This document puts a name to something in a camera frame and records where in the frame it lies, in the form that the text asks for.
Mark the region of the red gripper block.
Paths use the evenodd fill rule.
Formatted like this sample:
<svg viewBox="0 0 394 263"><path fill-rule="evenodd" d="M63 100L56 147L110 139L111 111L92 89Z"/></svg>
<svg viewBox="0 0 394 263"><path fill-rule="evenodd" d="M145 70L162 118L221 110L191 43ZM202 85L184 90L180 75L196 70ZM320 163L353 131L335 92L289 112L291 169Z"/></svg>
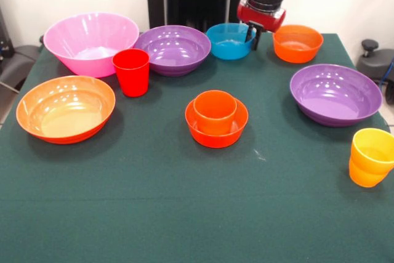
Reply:
<svg viewBox="0 0 394 263"><path fill-rule="evenodd" d="M276 32L282 25L285 16L286 10L281 7L273 12L262 12L250 6L247 0L240 0L237 8L238 19L248 25L244 42L254 39L251 46L252 51L257 50L262 33L265 31Z"/></svg>

